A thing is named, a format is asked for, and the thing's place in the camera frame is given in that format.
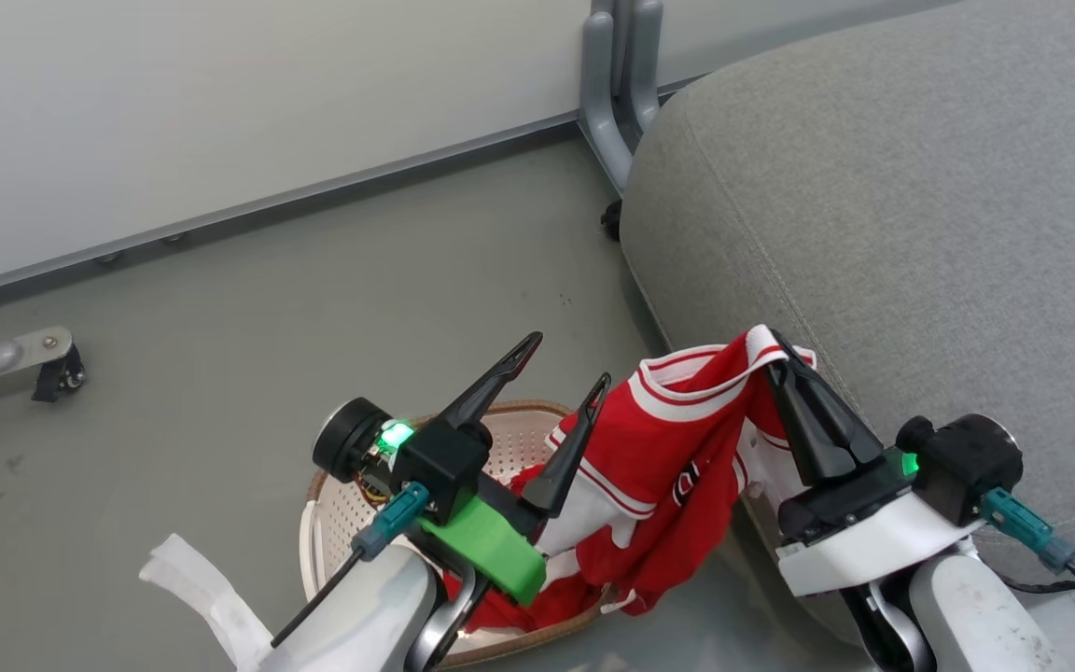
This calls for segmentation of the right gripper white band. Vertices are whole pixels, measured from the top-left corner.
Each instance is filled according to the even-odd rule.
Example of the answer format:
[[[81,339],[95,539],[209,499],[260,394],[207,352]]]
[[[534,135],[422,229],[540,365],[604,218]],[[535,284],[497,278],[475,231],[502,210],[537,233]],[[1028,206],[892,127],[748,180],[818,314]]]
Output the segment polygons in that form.
[[[792,451],[774,454],[774,557],[791,592],[835,592],[883,580],[983,526],[955,525],[913,494],[914,457],[885,451],[802,354],[779,331],[771,333],[786,358],[769,366],[769,386]],[[852,480],[807,486],[871,464]]]

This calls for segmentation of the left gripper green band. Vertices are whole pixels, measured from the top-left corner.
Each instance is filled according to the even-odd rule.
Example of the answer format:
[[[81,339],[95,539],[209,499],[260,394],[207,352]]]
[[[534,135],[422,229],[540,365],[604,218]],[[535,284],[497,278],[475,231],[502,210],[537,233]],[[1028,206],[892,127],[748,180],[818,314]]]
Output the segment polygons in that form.
[[[457,396],[439,420],[419,427],[392,424],[395,483],[422,485],[429,494],[422,532],[470,564],[474,577],[524,607],[538,598],[547,577],[545,557],[534,545],[538,532],[546,519],[562,514],[611,387],[605,371],[580,401],[551,458],[526,482],[522,496],[513,494],[485,471],[494,439],[482,418],[500,391],[519,377],[542,340],[541,331],[529,332]]]

